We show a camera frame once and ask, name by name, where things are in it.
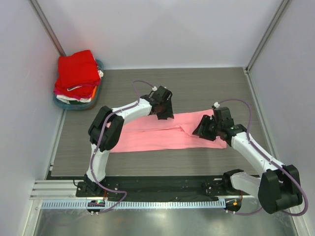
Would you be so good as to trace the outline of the pink t-shirt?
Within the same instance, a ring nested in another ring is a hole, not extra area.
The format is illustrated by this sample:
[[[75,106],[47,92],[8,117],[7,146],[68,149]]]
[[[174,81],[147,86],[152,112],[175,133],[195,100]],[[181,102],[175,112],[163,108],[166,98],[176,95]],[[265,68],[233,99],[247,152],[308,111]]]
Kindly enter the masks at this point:
[[[220,138],[205,140],[193,135],[204,115],[211,109],[175,114],[173,119],[159,120],[157,116],[137,118],[123,126],[122,133],[112,153],[153,151],[187,148],[226,148]]]

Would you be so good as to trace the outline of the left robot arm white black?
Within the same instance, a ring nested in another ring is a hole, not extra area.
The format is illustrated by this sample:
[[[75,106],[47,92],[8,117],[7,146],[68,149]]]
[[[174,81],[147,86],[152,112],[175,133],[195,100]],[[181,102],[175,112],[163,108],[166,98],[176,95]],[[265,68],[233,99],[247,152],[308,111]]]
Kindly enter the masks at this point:
[[[167,88],[153,87],[149,94],[118,108],[101,107],[88,130],[91,158],[84,175],[86,188],[99,194],[100,182],[106,177],[106,164],[110,151],[117,145],[123,126],[137,118],[156,115],[160,119],[174,118],[172,92]]]

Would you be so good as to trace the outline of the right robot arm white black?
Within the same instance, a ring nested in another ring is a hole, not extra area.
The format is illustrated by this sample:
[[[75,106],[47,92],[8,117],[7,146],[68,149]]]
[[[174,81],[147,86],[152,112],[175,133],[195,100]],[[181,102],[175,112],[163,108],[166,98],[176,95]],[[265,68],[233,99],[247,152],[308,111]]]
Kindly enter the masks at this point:
[[[284,165],[264,150],[242,124],[235,124],[227,107],[214,108],[212,115],[203,115],[193,135],[215,141],[220,138],[238,151],[258,173],[257,177],[235,169],[223,174],[228,192],[242,191],[258,199],[269,214],[305,204],[299,171]]]

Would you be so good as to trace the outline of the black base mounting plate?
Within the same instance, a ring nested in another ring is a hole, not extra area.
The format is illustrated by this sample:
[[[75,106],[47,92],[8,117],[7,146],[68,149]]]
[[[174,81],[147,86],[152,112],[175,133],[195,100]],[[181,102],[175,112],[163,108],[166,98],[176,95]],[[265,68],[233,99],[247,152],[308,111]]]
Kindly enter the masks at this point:
[[[106,177],[101,184],[126,191],[126,202],[206,202],[240,194],[228,191],[222,176],[115,176]]]

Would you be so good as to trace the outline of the orange folded t-shirt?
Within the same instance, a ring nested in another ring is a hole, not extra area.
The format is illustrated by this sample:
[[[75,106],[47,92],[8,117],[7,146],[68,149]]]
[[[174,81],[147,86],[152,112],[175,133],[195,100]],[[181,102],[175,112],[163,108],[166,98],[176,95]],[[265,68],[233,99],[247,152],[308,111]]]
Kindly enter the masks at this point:
[[[91,100],[94,100],[96,93],[97,93],[97,90],[98,90],[98,86],[95,86],[93,93],[92,93],[92,96],[91,96]]]

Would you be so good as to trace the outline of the teal plastic basket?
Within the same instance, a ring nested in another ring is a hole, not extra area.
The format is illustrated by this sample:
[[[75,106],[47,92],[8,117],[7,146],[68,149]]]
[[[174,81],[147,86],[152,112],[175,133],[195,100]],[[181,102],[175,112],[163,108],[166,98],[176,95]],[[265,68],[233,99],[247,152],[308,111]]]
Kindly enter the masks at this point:
[[[99,76],[100,76],[100,78],[102,80],[102,78],[104,76],[103,64],[102,64],[102,62],[100,62],[98,60],[96,60],[96,62],[97,62],[98,73],[99,73]],[[96,96],[95,96],[94,100],[92,100],[89,103],[81,103],[81,102],[75,102],[75,101],[71,102],[70,101],[70,103],[67,104],[67,103],[59,101],[56,98],[56,94],[53,92],[53,101],[58,107],[60,107],[62,109],[65,109],[65,110],[83,110],[83,109],[88,109],[89,107],[91,107],[93,105],[93,103],[96,101],[97,93],[96,93]]]

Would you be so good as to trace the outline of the red folded t-shirt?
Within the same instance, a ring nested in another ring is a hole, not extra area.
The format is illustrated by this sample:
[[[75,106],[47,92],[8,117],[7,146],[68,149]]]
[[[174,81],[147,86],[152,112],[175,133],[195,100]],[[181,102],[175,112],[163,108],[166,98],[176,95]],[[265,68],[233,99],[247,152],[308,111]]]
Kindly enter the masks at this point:
[[[58,79],[55,88],[72,91],[78,87],[95,87],[100,83],[97,62],[90,50],[60,56],[58,59]]]

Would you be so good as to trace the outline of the white folded t-shirt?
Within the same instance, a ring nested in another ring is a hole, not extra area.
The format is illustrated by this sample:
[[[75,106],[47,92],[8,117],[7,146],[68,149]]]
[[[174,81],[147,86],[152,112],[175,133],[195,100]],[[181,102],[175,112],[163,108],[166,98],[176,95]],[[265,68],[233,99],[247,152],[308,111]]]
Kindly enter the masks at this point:
[[[89,103],[89,102],[92,101],[91,98],[79,98],[79,99],[77,99],[77,98],[68,97],[68,96],[60,95],[60,94],[59,94],[59,95],[56,95],[56,98],[57,98],[59,101],[64,102],[64,103],[67,103],[67,104],[69,104],[70,101],[71,101],[71,102],[73,102],[73,101],[75,101],[75,102],[81,102],[81,103]]]

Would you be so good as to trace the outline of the aluminium frame rail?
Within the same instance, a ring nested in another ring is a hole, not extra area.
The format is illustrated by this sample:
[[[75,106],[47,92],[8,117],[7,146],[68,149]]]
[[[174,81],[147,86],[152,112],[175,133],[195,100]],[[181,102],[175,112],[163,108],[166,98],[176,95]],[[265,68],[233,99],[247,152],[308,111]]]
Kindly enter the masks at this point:
[[[75,198],[77,187],[72,180],[36,180],[30,200],[57,200]]]

